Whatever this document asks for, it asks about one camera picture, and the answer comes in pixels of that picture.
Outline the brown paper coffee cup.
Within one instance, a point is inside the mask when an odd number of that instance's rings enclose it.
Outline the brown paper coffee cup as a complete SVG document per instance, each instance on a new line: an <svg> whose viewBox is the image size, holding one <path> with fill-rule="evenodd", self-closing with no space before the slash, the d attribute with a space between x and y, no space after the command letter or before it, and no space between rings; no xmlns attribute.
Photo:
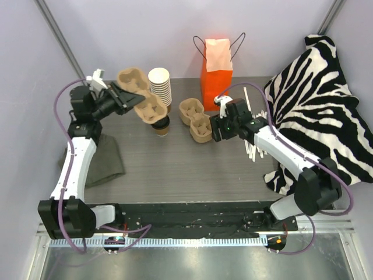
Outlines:
<svg viewBox="0 0 373 280"><path fill-rule="evenodd" d="M156 134L160 137L164 137L168 134L169 132L169 127L165 127L162 129L156 129Z"/></svg>

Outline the single cardboard cup carrier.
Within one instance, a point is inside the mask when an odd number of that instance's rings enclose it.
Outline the single cardboard cup carrier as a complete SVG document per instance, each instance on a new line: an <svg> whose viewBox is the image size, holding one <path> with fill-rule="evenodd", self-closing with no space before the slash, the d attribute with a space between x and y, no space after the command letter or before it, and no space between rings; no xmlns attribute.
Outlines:
<svg viewBox="0 0 373 280"><path fill-rule="evenodd" d="M135 112L144 123L154 124L167 116L167 106L150 91L150 82L141 69L130 67L119 71L117 84L123 90L145 98L144 101L134 106Z"/></svg>

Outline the orange paper bag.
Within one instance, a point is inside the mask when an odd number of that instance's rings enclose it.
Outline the orange paper bag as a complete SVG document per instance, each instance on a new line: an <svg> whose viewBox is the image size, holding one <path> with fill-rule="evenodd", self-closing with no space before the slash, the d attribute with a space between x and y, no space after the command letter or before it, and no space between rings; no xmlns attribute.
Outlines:
<svg viewBox="0 0 373 280"><path fill-rule="evenodd" d="M193 36L193 42L199 40L203 49L195 45L202 55L202 70L200 75L200 89L202 105L206 111L217 111L214 98L228 88L233 75L233 58L244 42L246 34L241 33L231 42L228 38L205 39Z"/></svg>

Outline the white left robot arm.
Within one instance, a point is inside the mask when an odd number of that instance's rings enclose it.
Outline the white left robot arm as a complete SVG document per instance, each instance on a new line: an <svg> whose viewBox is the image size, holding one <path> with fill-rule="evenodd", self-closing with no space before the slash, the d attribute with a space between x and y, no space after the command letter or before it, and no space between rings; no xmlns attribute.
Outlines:
<svg viewBox="0 0 373 280"><path fill-rule="evenodd" d="M118 204L90 207L84 194L89 166L101 131L101 120L112 113L123 115L144 101L144 96L122 90L114 82L106 85L104 71L97 69L86 77L86 85L70 91L72 120L62 131L68 146L59 180L47 200L38 204L38 214L50 238L84 239L105 226L119 232L124 218Z"/></svg>

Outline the cardboard cup carrier stack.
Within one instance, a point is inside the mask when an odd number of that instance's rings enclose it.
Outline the cardboard cup carrier stack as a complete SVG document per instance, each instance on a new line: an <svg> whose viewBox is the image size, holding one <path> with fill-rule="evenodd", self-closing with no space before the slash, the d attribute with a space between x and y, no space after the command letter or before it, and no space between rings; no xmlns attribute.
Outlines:
<svg viewBox="0 0 373 280"><path fill-rule="evenodd" d="M192 138L200 144L212 140L210 117L205 114L202 103L195 98L183 100L179 105L180 119L189 127Z"/></svg>

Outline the black plastic cup lid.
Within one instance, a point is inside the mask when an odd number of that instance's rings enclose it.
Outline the black plastic cup lid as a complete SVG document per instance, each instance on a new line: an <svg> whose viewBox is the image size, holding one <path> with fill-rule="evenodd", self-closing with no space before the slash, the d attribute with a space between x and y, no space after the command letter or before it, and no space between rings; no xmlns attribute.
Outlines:
<svg viewBox="0 0 373 280"><path fill-rule="evenodd" d="M162 118L159 121L155 122L151 126L154 129L157 129L157 130L163 130L163 129L167 128L169 125L170 125L170 118L169 118L169 116L165 116L164 118Z"/></svg>

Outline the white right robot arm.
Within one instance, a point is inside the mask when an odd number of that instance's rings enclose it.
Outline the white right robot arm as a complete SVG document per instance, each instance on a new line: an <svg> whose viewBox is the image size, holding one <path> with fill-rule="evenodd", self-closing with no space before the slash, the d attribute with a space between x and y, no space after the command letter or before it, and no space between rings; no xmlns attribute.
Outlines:
<svg viewBox="0 0 373 280"><path fill-rule="evenodd" d="M295 178L294 193L272 203L263 216L269 230L277 230L290 216L313 216L342 196L336 163L321 160L286 139L263 117L253 118L244 99L214 98L220 111L210 118L212 138L219 142L240 137L267 152Z"/></svg>

